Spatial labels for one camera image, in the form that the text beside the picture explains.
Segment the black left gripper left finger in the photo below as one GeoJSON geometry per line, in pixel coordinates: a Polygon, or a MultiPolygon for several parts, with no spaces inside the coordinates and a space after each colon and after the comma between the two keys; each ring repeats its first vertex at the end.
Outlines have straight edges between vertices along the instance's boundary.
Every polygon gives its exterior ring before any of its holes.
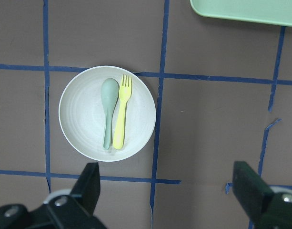
{"type": "Polygon", "coordinates": [[[18,203],[1,206],[0,229],[103,229],[93,214],[100,190],[99,165],[88,163],[72,189],[49,194],[33,211],[18,203]]]}

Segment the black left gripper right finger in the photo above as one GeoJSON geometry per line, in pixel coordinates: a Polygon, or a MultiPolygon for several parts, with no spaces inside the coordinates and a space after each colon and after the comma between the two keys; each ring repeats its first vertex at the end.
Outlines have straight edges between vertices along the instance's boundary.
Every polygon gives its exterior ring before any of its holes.
{"type": "Polygon", "coordinates": [[[244,161],[234,162],[232,183],[255,229],[292,229],[292,190],[269,186],[244,161]]]}

